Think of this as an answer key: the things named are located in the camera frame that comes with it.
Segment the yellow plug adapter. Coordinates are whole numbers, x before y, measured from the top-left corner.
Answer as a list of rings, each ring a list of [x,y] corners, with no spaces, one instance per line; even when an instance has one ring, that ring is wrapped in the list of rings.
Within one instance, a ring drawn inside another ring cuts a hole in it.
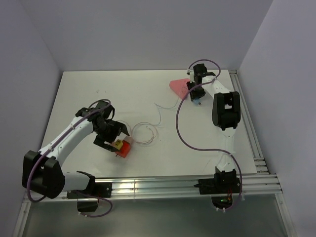
[[[123,147],[123,141],[120,140],[120,139],[117,139],[115,142],[114,142],[114,147],[118,150],[120,150],[122,147]]]

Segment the blue plug adapter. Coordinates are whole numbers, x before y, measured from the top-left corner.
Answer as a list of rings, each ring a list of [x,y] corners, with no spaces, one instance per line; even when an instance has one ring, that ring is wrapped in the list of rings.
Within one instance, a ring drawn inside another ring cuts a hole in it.
[[[198,105],[198,106],[201,105],[201,101],[200,101],[199,98],[198,98],[198,99],[194,99],[194,100],[193,100],[193,103],[194,103],[195,105]]]

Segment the pink charger block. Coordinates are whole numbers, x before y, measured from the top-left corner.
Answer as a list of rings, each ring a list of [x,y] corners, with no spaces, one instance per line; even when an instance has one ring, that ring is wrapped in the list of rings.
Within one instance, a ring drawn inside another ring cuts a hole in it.
[[[134,142],[133,138],[130,136],[126,136],[125,141],[128,142],[129,144],[132,144]]]

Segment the red cube socket adapter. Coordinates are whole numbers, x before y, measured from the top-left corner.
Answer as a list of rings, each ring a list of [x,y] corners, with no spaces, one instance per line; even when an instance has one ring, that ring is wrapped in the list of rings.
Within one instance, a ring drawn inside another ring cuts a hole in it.
[[[115,153],[117,156],[119,156],[121,158],[126,158],[127,155],[129,154],[130,150],[131,150],[131,144],[128,143],[127,141],[123,140],[121,149]]]

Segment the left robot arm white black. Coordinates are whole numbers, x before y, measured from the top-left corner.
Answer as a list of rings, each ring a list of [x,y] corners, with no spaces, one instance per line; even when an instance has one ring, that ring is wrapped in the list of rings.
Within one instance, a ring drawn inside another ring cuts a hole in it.
[[[115,109],[110,100],[101,99],[77,111],[66,129],[39,151],[28,151],[23,158],[22,186],[27,197],[31,193],[42,198],[56,198],[61,192],[78,192],[84,197],[95,196],[99,187],[95,176],[76,171],[65,173],[62,165],[70,153],[88,135],[95,133],[94,145],[126,157],[131,148],[125,124],[114,120]]]

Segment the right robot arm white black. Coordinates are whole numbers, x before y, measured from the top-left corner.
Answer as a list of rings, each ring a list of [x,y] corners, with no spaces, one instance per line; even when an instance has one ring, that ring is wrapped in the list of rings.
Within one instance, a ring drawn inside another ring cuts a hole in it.
[[[215,166],[214,188],[225,192],[237,182],[237,172],[232,158],[234,135],[241,120],[240,94],[226,88],[213,72],[208,72],[204,64],[196,64],[187,70],[190,81],[187,83],[190,99],[198,102],[206,93],[213,98],[212,122],[217,128],[220,159]]]

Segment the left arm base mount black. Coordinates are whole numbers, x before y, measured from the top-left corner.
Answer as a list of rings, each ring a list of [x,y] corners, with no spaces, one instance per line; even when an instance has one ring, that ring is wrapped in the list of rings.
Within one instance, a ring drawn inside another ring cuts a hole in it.
[[[108,215],[113,209],[113,203],[108,199],[112,194],[112,182],[96,183],[91,191],[68,191],[67,199],[77,199],[77,210],[80,215],[98,218]],[[101,202],[109,204],[109,209],[103,214],[93,214]]]

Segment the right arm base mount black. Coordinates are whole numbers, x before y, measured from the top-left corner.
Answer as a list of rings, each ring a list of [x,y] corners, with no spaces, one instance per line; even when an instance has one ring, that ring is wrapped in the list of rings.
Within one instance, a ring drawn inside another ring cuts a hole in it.
[[[239,178],[228,184],[220,184],[215,178],[198,179],[194,187],[198,188],[200,195],[211,196],[211,202],[217,211],[225,212],[241,199],[242,183]]]

